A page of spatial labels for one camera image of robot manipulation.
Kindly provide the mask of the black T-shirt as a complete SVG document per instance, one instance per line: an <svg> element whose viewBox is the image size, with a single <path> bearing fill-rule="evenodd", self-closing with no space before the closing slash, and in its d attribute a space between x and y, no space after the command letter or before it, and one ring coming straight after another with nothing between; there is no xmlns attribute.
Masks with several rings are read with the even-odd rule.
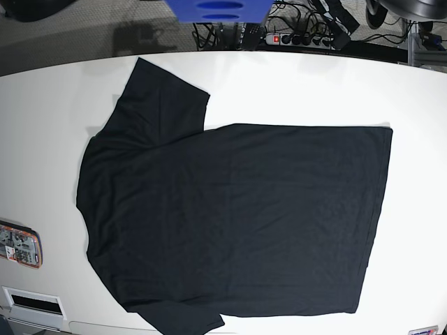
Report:
<svg viewBox="0 0 447 335"><path fill-rule="evenodd" d="M80 166L87 258L162 334L223 316L355 313L386 190L389 127L231 124L137 60Z"/></svg>

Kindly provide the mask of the black power adapter brick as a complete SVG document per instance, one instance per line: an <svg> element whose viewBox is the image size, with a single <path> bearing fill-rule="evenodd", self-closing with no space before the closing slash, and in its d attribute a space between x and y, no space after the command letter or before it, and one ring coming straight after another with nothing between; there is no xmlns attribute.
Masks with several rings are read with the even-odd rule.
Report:
<svg viewBox="0 0 447 335"><path fill-rule="evenodd" d="M260 44L263 34L264 26L262 24L246 23L242 27L240 49L245 51L255 50Z"/></svg>

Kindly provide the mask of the white power strip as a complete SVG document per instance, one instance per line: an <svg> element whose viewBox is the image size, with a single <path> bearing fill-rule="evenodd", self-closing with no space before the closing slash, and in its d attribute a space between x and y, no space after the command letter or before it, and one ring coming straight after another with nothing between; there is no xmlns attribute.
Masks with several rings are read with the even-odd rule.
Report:
<svg viewBox="0 0 447 335"><path fill-rule="evenodd" d="M311 47L323 50L331 50L329 38L311 37L309 34L298 35L289 33L267 33L264 39L267 45L283 47Z"/></svg>

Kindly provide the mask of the blue plastic box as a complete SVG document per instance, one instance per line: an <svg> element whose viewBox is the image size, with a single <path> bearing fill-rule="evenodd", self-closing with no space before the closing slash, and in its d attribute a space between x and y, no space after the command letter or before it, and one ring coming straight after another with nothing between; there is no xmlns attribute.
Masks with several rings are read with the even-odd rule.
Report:
<svg viewBox="0 0 447 335"><path fill-rule="evenodd" d="M261 23L273 0L166 0L181 23Z"/></svg>

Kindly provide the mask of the black office chair base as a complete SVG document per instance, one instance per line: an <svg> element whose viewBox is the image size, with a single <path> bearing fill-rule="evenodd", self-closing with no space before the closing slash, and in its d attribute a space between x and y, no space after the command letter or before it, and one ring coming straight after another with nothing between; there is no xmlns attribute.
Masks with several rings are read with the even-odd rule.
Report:
<svg viewBox="0 0 447 335"><path fill-rule="evenodd" d="M446 0L378 0L366 1L366 4L366 19L371 29L378 29L389 11L408 21L446 19Z"/></svg>

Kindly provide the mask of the red white sticker label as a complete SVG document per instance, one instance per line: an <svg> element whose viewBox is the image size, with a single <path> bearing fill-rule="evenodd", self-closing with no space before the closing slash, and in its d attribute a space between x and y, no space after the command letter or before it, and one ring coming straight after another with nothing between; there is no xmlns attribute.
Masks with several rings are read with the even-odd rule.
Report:
<svg viewBox="0 0 447 335"><path fill-rule="evenodd" d="M408 335L437 335L438 331L439 327L435 325L431 327L411 330L409 331Z"/></svg>

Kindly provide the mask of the aluminium frame profile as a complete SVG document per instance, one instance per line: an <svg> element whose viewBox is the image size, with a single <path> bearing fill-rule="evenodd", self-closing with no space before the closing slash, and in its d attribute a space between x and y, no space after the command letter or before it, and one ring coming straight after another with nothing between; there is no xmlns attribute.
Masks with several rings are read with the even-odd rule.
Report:
<svg viewBox="0 0 447 335"><path fill-rule="evenodd" d="M446 73L446 21L414 23L406 49L409 66Z"/></svg>

